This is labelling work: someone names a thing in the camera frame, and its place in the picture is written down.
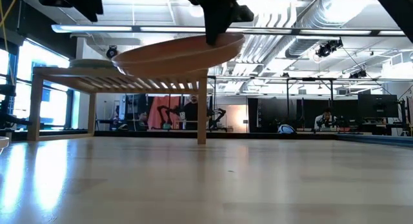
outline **wooden floor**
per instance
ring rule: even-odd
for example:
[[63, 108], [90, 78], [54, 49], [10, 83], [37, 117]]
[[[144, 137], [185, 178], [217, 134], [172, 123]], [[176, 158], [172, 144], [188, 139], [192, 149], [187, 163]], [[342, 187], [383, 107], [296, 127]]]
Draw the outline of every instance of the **wooden floor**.
[[0, 223], [412, 223], [413, 151], [340, 141], [14, 143]]

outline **yellow cable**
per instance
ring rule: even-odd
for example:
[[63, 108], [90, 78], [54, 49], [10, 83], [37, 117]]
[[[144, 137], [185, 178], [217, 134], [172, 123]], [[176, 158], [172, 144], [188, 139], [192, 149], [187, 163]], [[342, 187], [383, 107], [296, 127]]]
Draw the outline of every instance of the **yellow cable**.
[[[3, 15], [3, 2], [2, 2], [2, 0], [0, 0], [0, 13], [1, 13], [0, 26], [2, 26], [2, 29], [3, 29], [3, 37], [4, 37], [4, 39], [5, 39], [5, 48], [6, 48], [6, 51], [7, 51], [7, 52], [8, 52], [8, 45], [7, 45], [5, 21], [6, 21], [6, 18], [7, 18], [7, 16], [8, 16], [8, 14], [10, 13], [10, 11], [12, 10], [12, 8], [13, 8], [13, 6], [14, 6], [14, 3], [15, 3], [16, 1], [17, 1], [17, 0], [13, 0], [13, 1], [12, 1], [12, 3], [10, 4], [10, 6], [8, 7], [8, 9], [7, 9], [7, 11], [6, 11], [6, 14]], [[12, 67], [10, 66], [10, 64], [8, 64], [8, 71], [9, 71], [9, 74], [10, 74], [10, 79], [11, 79], [12, 85], [15, 85], [13, 70], [12, 70]]]

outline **floor surface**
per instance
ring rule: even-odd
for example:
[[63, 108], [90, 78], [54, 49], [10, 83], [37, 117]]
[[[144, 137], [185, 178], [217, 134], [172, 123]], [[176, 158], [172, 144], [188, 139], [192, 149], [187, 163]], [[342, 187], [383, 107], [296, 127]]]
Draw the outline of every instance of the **floor surface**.
[[0, 155], [0, 223], [412, 223], [413, 150], [95, 137]]

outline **computer monitor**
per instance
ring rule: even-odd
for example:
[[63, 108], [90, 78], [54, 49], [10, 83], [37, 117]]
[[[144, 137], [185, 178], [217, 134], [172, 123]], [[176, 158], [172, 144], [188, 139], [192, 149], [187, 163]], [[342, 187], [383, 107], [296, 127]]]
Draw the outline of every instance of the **computer monitor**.
[[359, 115], [362, 118], [399, 117], [396, 95], [358, 95]]

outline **ceiling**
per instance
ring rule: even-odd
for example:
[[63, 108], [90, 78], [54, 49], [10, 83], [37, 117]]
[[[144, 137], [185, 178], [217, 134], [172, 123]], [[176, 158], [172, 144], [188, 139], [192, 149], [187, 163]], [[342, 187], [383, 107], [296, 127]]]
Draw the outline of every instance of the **ceiling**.
[[[77, 10], [73, 8], [45, 7], [37, 0], [25, 0], [57, 23], [64, 25], [90, 24]], [[312, 20], [318, 15], [322, 3], [316, 1], [311, 8], [306, 8], [313, 0], [240, 0], [242, 5], [248, 5], [256, 14], [253, 23], [237, 23], [237, 26], [261, 27], [291, 27], [300, 25], [299, 20]], [[397, 24], [387, 14], [385, 9], [376, 0], [324, 0], [330, 1], [326, 7], [330, 10], [322, 16], [326, 19], [321, 28], [391, 28], [398, 29]], [[98, 25], [176, 25], [176, 26], [203, 26], [203, 14], [200, 7], [192, 6], [187, 0], [103, 0], [104, 15], [99, 16]], [[99, 53], [104, 54], [108, 45], [118, 44], [120, 51], [187, 37], [190, 34], [97, 34], [88, 41]], [[241, 55], [232, 62], [210, 69], [214, 76], [266, 76], [279, 77], [288, 72], [290, 77], [344, 77], [348, 78], [351, 72], [363, 67], [370, 77], [384, 77], [383, 64], [396, 65], [402, 62], [404, 67], [413, 71], [413, 65], [405, 59], [393, 61], [393, 57], [401, 57], [401, 53], [413, 50], [413, 44], [406, 37], [344, 37], [344, 48], [334, 52], [331, 56], [319, 61], [314, 56], [315, 44], [306, 48], [297, 59], [286, 58], [284, 52], [291, 45], [294, 38], [281, 36], [247, 36]], [[413, 73], [403, 68], [404, 78], [413, 78]], [[220, 79], [217, 82], [217, 92], [256, 92], [278, 94], [285, 92], [285, 85], [276, 85], [269, 80], [236, 81]], [[298, 89], [307, 89], [307, 94], [328, 93], [329, 89], [320, 85], [305, 85], [297, 83], [292, 86], [292, 92], [298, 94]], [[376, 88], [377, 84], [364, 83], [359, 89]]]

